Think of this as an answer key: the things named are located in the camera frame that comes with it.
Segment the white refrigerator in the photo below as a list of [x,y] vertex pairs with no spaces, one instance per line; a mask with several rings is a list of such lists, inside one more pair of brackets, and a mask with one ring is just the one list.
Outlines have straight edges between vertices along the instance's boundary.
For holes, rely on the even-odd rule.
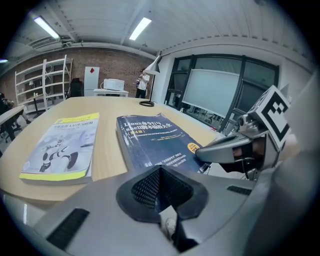
[[94,89],[98,89],[98,66],[86,66],[84,70],[84,96],[93,96]]

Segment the black pants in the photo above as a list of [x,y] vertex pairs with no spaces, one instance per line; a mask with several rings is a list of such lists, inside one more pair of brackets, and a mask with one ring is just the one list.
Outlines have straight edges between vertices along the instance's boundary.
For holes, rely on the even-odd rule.
[[135,97],[139,98],[141,95],[141,99],[145,99],[146,98],[146,90],[141,90],[141,89],[136,89],[136,94]]

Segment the ceiling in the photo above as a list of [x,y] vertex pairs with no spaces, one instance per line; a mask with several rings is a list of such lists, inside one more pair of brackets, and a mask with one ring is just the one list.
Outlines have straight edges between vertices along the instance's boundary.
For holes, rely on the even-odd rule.
[[[39,27],[33,21],[36,16],[42,16],[61,40]],[[152,22],[135,41],[129,40],[143,17]],[[223,37],[267,42],[313,59],[299,30],[270,0],[47,0],[29,13],[4,57],[17,62],[81,42],[156,55],[188,42]]]

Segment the book cover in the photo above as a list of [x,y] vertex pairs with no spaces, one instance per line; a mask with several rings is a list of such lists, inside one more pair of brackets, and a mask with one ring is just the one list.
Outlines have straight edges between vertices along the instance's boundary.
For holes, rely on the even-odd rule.
[[162,113],[156,116],[119,116],[117,135],[130,171],[166,165],[204,173],[208,164],[196,158],[201,147]]
[[91,161],[99,113],[58,119],[23,166],[20,179],[39,185],[70,185],[92,180]]

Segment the whiteboard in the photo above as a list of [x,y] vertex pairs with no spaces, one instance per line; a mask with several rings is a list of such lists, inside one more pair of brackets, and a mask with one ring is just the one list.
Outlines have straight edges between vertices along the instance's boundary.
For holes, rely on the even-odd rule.
[[235,73],[192,69],[182,102],[226,117],[239,81]]

